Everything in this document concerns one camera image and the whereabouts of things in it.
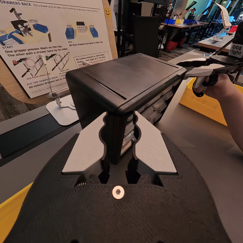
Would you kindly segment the black office chair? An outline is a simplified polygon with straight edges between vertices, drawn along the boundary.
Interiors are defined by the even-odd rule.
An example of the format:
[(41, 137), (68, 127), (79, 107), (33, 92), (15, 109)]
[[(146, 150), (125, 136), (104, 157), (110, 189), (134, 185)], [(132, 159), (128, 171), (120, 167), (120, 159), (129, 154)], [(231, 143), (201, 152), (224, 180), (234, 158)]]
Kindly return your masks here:
[(159, 15), (133, 15), (133, 49), (134, 54), (142, 53), (158, 58)]

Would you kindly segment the person's right hand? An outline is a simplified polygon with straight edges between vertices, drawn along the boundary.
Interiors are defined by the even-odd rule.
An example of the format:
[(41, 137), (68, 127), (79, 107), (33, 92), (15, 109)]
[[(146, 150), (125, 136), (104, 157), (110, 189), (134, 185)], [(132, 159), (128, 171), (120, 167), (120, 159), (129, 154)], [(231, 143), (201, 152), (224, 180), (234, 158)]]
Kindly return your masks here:
[(205, 95), (214, 98), (219, 102), (242, 98), (242, 93), (236, 88), (226, 74), (218, 74), (217, 83), (207, 87)]

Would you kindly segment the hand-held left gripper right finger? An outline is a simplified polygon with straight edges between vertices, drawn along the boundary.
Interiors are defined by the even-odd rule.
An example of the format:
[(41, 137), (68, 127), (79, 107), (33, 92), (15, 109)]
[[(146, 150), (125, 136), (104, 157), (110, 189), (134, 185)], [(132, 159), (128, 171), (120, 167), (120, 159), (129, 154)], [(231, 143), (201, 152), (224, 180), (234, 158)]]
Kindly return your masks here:
[(175, 175), (177, 170), (162, 133), (138, 111), (133, 113), (135, 143), (127, 167), (127, 178), (149, 175)]

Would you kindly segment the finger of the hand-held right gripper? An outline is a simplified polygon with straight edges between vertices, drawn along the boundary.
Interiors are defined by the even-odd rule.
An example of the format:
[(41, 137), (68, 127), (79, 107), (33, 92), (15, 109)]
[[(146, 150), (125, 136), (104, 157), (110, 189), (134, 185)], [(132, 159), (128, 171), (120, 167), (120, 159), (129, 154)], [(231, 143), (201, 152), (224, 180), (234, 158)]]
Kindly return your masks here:
[(201, 58), (194, 58), (194, 59), (187, 59), (178, 63), (178, 66), (183, 68), (198, 68), (201, 66), (205, 66), (207, 64), (208, 58), (201, 57)]
[(207, 66), (195, 67), (185, 73), (184, 77), (210, 76), (226, 72), (226, 66), (221, 64), (210, 64)]

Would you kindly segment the red plastic bin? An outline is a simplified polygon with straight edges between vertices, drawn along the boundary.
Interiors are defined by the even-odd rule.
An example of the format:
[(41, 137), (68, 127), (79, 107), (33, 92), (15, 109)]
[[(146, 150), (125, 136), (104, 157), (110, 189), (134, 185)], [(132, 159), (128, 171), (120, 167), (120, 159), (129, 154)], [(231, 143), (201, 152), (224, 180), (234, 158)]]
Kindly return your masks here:
[(174, 42), (172, 40), (169, 40), (167, 45), (166, 45), (166, 50), (168, 50), (168, 51), (175, 50), (177, 45), (178, 45), (178, 42)]

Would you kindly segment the white document stand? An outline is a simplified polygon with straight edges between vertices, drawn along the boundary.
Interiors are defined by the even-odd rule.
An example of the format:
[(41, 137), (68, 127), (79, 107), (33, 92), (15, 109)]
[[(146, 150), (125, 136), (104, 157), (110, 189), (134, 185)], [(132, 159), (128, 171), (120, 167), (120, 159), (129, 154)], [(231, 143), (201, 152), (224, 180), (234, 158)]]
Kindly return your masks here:
[(50, 86), (50, 93), (46, 94), (49, 99), (54, 99), (54, 101), (49, 102), (46, 105), (47, 111), (53, 116), (53, 118), (61, 126), (68, 126), (76, 121), (78, 121), (77, 111), (70, 95), (69, 87), (58, 89), (56, 91), (52, 90), (50, 84), (49, 72), (47, 69), (46, 58), (43, 54), (39, 54), (47, 72), (48, 84)]

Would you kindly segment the white tablet stand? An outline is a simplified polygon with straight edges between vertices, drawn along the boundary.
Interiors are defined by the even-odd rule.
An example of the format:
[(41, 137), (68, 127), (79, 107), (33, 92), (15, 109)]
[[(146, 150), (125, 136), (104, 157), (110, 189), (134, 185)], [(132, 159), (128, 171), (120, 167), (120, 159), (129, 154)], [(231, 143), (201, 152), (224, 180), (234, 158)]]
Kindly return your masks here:
[(211, 38), (211, 40), (220, 41), (220, 39), (219, 39), (220, 35), (222, 33), (224, 33), (228, 28), (230, 28), (232, 25), (231, 25), (231, 22), (229, 20), (229, 14), (228, 14), (228, 11), (226, 10), (226, 8), (223, 7), (222, 5), (216, 3), (215, 1), (214, 1), (214, 4), (216, 4), (221, 9), (223, 29), (216, 36)]

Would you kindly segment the black drawer cabinet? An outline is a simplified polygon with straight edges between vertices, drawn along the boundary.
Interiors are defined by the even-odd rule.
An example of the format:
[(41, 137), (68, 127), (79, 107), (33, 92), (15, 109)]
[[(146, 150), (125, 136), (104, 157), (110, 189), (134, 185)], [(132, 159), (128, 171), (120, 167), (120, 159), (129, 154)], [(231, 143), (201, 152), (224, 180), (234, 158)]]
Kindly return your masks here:
[(106, 158), (116, 165), (121, 160), (128, 117), (182, 79), (186, 71), (139, 53), (68, 71), (66, 81), (82, 128), (107, 112)]

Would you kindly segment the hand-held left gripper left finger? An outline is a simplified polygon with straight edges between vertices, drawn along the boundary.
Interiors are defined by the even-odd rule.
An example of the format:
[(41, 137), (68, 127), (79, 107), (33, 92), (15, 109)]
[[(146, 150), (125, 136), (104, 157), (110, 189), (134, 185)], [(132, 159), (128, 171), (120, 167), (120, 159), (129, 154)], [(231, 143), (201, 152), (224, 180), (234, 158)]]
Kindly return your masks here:
[(87, 178), (91, 174), (109, 177), (110, 165), (106, 161), (106, 144), (102, 139), (102, 129), (106, 126), (107, 112), (102, 113), (81, 130), (62, 169), (62, 173), (81, 174)]

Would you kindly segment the set of clear cabinet drawers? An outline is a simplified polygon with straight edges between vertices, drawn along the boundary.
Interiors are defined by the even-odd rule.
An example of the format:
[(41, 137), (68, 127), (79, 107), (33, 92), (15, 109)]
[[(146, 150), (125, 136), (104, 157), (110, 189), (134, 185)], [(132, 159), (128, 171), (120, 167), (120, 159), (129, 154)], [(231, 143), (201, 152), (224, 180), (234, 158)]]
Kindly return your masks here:
[[(140, 109), (138, 109), (138, 113), (140, 113), (151, 124), (156, 124), (164, 114), (167, 106), (169, 105), (180, 84), (181, 79), (175, 81), (172, 85), (168, 86), (164, 91), (162, 91), (152, 100), (150, 100)], [(120, 156), (123, 156), (133, 146), (135, 141), (136, 138), (134, 136), (134, 124), (132, 114), (127, 119)]]

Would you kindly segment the person's right forearm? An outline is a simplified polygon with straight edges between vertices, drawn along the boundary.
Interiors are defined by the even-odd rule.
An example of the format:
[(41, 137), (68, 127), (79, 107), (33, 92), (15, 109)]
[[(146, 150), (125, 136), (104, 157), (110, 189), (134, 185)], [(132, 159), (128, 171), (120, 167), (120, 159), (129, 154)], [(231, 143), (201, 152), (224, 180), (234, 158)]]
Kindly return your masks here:
[(230, 83), (218, 101), (229, 132), (239, 149), (243, 151), (243, 95), (234, 84)]

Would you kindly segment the wooden desk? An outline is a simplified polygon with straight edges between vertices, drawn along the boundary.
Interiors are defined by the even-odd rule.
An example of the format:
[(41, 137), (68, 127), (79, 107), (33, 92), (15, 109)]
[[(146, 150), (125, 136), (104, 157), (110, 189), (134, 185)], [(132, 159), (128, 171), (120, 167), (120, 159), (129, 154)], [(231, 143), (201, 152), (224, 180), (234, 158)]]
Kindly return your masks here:
[(202, 26), (206, 26), (208, 25), (207, 22), (199, 22), (199, 23), (193, 23), (193, 24), (179, 24), (179, 23), (175, 23), (175, 24), (167, 24), (167, 23), (161, 23), (162, 26), (166, 26), (168, 28), (169, 31), (171, 31), (172, 29), (179, 29), (179, 30), (185, 30), (185, 29), (189, 29), (189, 28), (197, 28), (197, 27), (202, 27)]

